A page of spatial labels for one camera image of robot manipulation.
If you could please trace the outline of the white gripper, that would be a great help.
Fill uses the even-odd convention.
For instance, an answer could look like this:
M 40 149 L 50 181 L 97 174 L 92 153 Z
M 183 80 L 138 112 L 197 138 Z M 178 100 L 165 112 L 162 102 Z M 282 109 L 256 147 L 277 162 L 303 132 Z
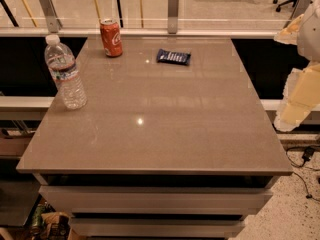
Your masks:
M 296 45 L 309 61 L 320 61 L 320 0 L 274 36 L 276 42 Z M 310 63 L 303 70 L 293 68 L 285 83 L 283 99 L 276 111 L 274 126 L 281 132 L 298 127 L 320 104 L 320 64 Z

